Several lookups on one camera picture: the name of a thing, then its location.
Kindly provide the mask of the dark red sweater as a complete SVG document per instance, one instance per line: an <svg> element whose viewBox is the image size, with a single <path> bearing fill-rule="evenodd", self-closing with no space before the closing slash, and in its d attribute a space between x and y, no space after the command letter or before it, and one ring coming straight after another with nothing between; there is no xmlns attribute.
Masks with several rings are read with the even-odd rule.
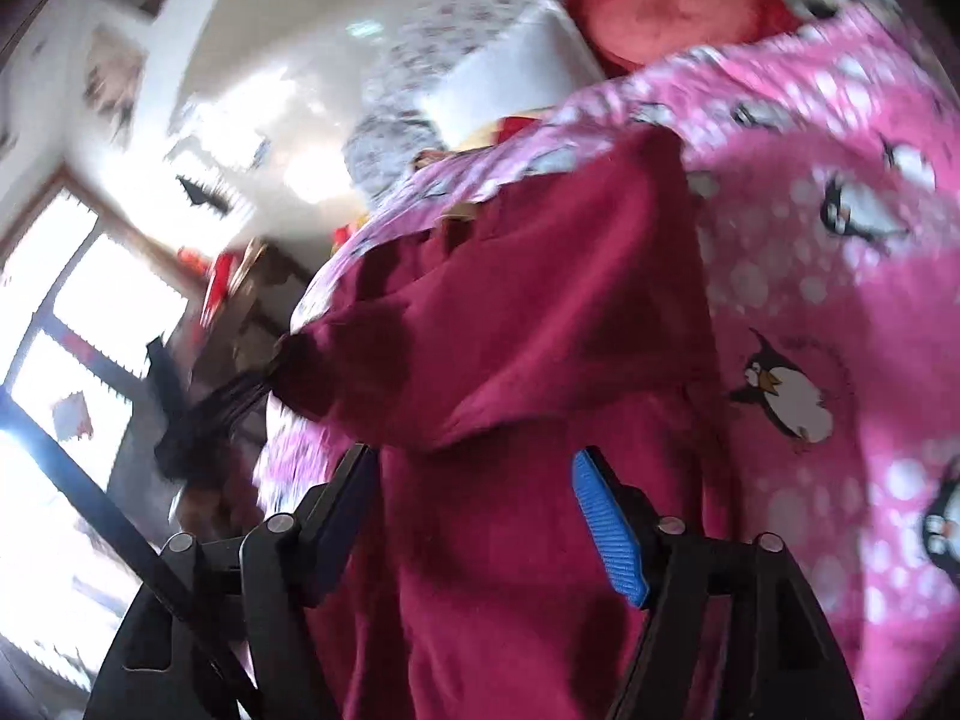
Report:
<svg viewBox="0 0 960 720"><path fill-rule="evenodd" d="M643 620L571 488L594 445L664 514L731 525L680 142L643 127L468 220L382 244L285 343L291 410L381 491L309 617L348 718L599 718Z"/></svg>

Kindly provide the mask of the dark wooden side table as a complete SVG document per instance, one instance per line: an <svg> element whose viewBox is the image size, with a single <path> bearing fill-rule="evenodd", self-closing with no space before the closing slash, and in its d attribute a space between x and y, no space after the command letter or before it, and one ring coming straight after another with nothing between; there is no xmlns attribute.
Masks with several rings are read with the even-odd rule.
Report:
<svg viewBox="0 0 960 720"><path fill-rule="evenodd" d="M203 323L202 309L189 310L171 343L190 403L274 357L312 279L313 273L274 241L254 239L247 246L212 318Z"/></svg>

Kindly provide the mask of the floral quilt bundle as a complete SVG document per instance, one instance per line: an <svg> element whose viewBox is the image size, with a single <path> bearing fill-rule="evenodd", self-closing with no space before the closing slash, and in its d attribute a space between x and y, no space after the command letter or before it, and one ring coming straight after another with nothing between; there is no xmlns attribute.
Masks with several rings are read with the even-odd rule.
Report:
<svg viewBox="0 0 960 720"><path fill-rule="evenodd" d="M376 208L423 149L441 145L418 98L460 60L509 28L537 0L423 0L364 78L363 114L343 158L368 208Z"/></svg>

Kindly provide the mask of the pink penguin blanket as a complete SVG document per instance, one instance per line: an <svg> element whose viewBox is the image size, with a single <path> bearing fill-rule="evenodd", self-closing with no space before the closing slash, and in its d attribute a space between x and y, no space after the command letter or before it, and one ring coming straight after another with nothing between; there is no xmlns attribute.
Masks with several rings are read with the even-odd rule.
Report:
<svg viewBox="0 0 960 720"><path fill-rule="evenodd" d="M958 637L957 589L929 557L958 546L958 109L869 10L662 60L413 174L320 269L293 327L376 247L643 127L679 138L731 462L726 532L667 515L781 536L862 715L898 717ZM279 398L270 418L257 476L277 505L353 442Z"/></svg>

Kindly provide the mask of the white pillow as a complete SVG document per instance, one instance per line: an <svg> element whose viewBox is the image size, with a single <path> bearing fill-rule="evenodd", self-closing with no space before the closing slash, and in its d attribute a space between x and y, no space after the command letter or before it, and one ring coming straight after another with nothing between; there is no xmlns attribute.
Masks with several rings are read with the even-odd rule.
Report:
<svg viewBox="0 0 960 720"><path fill-rule="evenodd" d="M562 5L539 0L500 36L460 60L416 104L444 145L455 146L483 125L556 106L604 80Z"/></svg>

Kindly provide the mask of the red heart cushion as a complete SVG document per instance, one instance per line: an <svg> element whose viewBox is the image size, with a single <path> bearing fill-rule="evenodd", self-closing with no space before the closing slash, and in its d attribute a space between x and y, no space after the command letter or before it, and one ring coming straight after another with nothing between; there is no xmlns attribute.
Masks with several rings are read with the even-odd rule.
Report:
<svg viewBox="0 0 960 720"><path fill-rule="evenodd" d="M800 27L784 0L565 0L607 76L698 46L753 44Z"/></svg>

